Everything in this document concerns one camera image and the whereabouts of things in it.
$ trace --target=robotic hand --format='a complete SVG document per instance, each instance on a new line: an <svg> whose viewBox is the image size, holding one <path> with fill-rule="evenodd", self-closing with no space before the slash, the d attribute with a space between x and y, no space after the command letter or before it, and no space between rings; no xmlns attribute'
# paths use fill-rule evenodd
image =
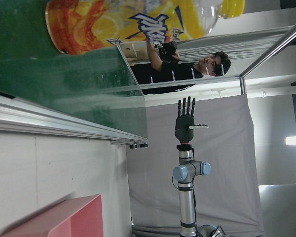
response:
<svg viewBox="0 0 296 237"><path fill-rule="evenodd" d="M179 140L181 144L186 144L191 141L194 137L194 129L196 127L206 127L207 125L194 124L194 107L195 107L195 98L192 100L192 109L191 113L190 110L191 104L191 97L187 98L187 108L185 113L186 107L186 98L183 98L183 107L182 107L182 114L181 114L181 100L178 102L178 117L176 119L176 127L175 127L175 136Z"/></svg>

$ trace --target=robot finger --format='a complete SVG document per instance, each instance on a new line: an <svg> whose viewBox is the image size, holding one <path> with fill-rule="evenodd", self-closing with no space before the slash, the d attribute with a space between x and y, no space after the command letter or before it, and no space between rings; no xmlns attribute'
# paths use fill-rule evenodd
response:
<svg viewBox="0 0 296 237"><path fill-rule="evenodd" d="M191 116L194 116L194 108L195 108L195 98L193 98L193 100L192 100Z"/></svg>
<svg viewBox="0 0 296 237"><path fill-rule="evenodd" d="M190 107L190 104L191 104L191 97L189 96L189 97L187 98L186 115L189 115L189 107Z"/></svg>
<svg viewBox="0 0 296 237"><path fill-rule="evenodd" d="M185 115L185 104L186 104L186 98L183 98L183 108L182 108L182 115Z"/></svg>
<svg viewBox="0 0 296 237"><path fill-rule="evenodd" d="M181 117L181 100L178 102L178 118Z"/></svg>

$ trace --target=gray curtain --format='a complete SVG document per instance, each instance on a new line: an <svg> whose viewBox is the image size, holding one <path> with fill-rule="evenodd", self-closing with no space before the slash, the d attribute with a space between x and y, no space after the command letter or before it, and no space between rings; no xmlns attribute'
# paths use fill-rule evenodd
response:
<svg viewBox="0 0 296 237"><path fill-rule="evenodd" d="M174 136L177 104L147 107L148 147L127 149L133 232L138 237L172 237L180 231L178 190L172 170L179 165ZM197 225L221 225L233 237L263 235L253 124L246 95L197 101L195 159L212 167L194 180Z"/></svg>

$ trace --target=pink object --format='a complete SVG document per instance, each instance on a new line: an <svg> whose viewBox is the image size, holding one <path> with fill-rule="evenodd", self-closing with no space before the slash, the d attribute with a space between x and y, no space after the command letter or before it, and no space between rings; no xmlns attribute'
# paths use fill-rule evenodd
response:
<svg viewBox="0 0 296 237"><path fill-rule="evenodd" d="M1 237L103 237L101 195L63 201Z"/></svg>

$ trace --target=man's arm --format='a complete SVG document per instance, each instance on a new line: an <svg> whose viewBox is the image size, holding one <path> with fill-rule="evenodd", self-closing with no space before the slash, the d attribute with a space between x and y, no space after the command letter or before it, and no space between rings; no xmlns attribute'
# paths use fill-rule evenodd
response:
<svg viewBox="0 0 296 237"><path fill-rule="evenodd" d="M153 43L147 42L147 53L149 61L153 69L161 72L162 60L160 59L157 52L154 50Z"/></svg>

